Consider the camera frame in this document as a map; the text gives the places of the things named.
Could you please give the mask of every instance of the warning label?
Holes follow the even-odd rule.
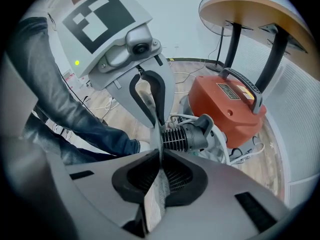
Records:
[[[217,83],[230,100],[240,100],[239,96],[225,83]]]
[[[248,91],[248,89],[244,86],[241,85],[237,85],[238,88],[243,92],[243,95],[248,99],[248,100],[254,100],[255,97],[251,94],[250,91]]]

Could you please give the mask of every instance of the sneaker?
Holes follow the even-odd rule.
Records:
[[[141,140],[138,140],[138,142],[140,143],[140,151],[139,151],[139,153],[142,153],[142,152],[150,150],[150,144],[148,142],[141,141]]]

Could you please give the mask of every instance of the black table leg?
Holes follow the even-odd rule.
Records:
[[[233,25],[233,28],[232,28],[231,41],[229,45],[228,54],[226,55],[226,59],[224,62],[224,66],[223,66],[224,68],[231,68],[232,63],[234,62],[239,39],[240,39],[241,29],[242,29],[242,26],[238,23],[232,23],[232,25]]]
[[[259,79],[255,83],[255,86],[261,93],[267,88],[272,77],[278,69],[281,59],[286,51],[288,35],[289,34],[285,30],[278,27],[278,33],[274,37],[269,58],[259,76]]]
[[[220,40],[220,44],[219,44],[219,51],[218,51],[218,56],[216,57],[215,66],[218,65],[218,61],[219,61],[219,57],[220,57],[220,52],[221,52],[222,41],[223,41],[223,39],[224,39],[224,32],[225,32],[225,28],[223,27],[222,30],[221,30],[221,40]]]

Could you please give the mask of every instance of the fan base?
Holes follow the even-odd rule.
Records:
[[[215,63],[207,63],[207,64],[205,65],[205,67],[206,67],[208,70],[212,70],[212,71],[218,72],[218,73],[220,73],[221,70],[223,69],[222,66],[220,66],[219,64],[216,65]]]

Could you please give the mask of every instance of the person's leg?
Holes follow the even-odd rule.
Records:
[[[35,105],[34,109],[33,109],[34,112],[36,112],[38,118],[45,124],[47,121],[48,121],[48,117],[41,111],[41,109]]]
[[[110,154],[94,153],[89,150],[75,147],[66,141],[64,137],[53,132],[33,114],[30,115],[25,124],[22,137],[38,144],[46,152],[59,155],[66,166],[117,158],[117,156]]]
[[[8,43],[7,53],[38,97],[37,105],[52,121],[110,154],[127,156],[140,151],[137,140],[130,140],[124,131],[102,124],[69,93],[49,46],[46,18],[33,17],[20,22]]]

